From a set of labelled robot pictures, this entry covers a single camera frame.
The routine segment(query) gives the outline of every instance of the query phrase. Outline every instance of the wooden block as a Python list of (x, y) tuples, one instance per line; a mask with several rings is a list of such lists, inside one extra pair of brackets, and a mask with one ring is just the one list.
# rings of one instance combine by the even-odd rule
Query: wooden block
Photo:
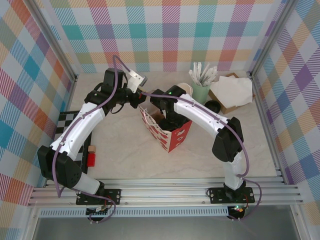
[(91, 153), (91, 154), (95, 154), (96, 153), (96, 146), (90, 145), (88, 147), (88, 152)]

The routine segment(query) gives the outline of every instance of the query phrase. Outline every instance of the white vent strip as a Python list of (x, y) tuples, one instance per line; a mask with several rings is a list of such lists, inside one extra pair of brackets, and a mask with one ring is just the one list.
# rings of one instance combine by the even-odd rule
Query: white vent strip
[[(106, 217), (95, 213), (95, 216)], [(205, 217), (227, 216), (226, 206), (205, 207), (118, 207), (113, 217)], [(85, 208), (42, 208), (40, 218), (81, 218), (88, 217)]]

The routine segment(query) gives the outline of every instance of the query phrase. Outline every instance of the red block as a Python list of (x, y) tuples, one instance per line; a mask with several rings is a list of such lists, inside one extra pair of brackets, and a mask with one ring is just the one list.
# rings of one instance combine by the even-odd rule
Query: red block
[(88, 154), (88, 159), (86, 161), (86, 165), (88, 167), (94, 167), (96, 162), (96, 154), (95, 153), (89, 153)]

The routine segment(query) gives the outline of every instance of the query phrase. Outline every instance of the white cloth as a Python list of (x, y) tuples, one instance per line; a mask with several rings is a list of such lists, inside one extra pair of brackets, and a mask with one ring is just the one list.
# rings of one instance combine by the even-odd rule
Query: white cloth
[(210, 87), (217, 99), (228, 109), (251, 103), (252, 82), (247, 77), (234, 78), (220, 76)]

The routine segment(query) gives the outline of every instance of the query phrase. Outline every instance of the gray floor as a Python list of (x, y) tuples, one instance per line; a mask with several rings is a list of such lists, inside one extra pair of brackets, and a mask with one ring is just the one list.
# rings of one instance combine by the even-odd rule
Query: gray floor
[(33, 240), (297, 240), (289, 206), (261, 206), (247, 220), (226, 217), (41, 218)]

